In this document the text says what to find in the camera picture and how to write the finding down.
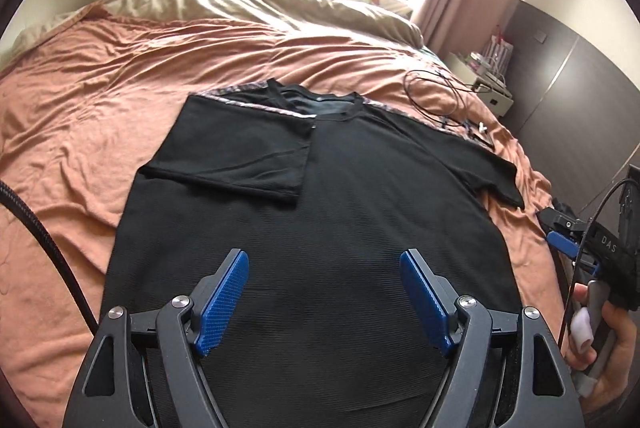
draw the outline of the beige comforter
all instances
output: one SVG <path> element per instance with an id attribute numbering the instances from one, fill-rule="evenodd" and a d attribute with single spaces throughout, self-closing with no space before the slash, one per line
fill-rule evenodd
<path id="1" fill-rule="evenodd" d="M 275 77 L 316 92 L 356 90 L 419 117 L 402 78 L 440 68 L 421 45 L 405 20 L 355 2 L 104 0 L 19 38 L 0 72 L 0 178 L 41 218 L 97 313 L 135 171 L 187 94 Z M 414 96 L 435 112 L 453 104 L 437 84 L 417 82 Z M 496 153 L 518 168 L 526 208 L 484 204 L 523 302 L 557 332 L 558 284 L 534 216 L 550 202 L 549 184 L 484 104 L 462 96 Z M 91 335 L 31 235 L 6 212 L 0 232 L 0 366 L 39 426 L 59 427 Z"/>

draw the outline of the hand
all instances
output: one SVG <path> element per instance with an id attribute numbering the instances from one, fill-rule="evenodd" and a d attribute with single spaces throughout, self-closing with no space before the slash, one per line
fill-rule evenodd
<path id="1" fill-rule="evenodd" d="M 587 303 L 587 286 L 576 284 L 574 297 L 585 305 Z M 628 383 L 629 370 L 636 349 L 638 329 L 629 317 L 628 311 L 615 307 L 611 302 L 605 302 L 602 306 L 602 319 L 616 331 L 618 339 L 593 393 L 589 397 L 580 398 L 584 413 L 597 410 L 622 395 Z M 593 348 L 579 354 L 575 349 L 574 341 L 569 336 L 569 348 L 564 357 L 571 368 L 585 370 L 596 360 L 596 356 L 596 351 Z"/>

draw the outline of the finger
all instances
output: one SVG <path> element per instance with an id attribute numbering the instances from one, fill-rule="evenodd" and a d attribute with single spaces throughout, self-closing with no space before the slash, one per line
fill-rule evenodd
<path id="1" fill-rule="evenodd" d="M 635 348 L 638 328 L 633 322 L 628 312 L 620 307 L 614 306 L 611 302 L 605 302 L 602 306 L 602 318 L 607 325 L 616 331 L 618 345 Z"/>
<path id="2" fill-rule="evenodd" d="M 614 307 L 610 302 L 603 305 L 602 318 L 616 331 L 618 338 L 604 371 L 612 388 L 610 392 L 617 397 L 622 394 L 628 383 L 638 328 L 624 309 Z"/>
<path id="3" fill-rule="evenodd" d="M 564 358 L 569 366 L 574 370 L 585 370 L 589 366 L 587 361 L 579 358 L 571 349 L 566 352 Z"/>
<path id="4" fill-rule="evenodd" d="M 586 366 L 589 366 L 598 357 L 598 353 L 593 349 L 593 347 L 589 347 L 583 353 L 580 353 L 576 348 L 575 340 L 572 336 L 569 336 L 569 348 L 574 357 L 584 363 Z"/>
<path id="5" fill-rule="evenodd" d="M 588 287 L 581 283 L 577 283 L 575 285 L 574 294 L 572 296 L 582 305 L 587 305 Z"/>

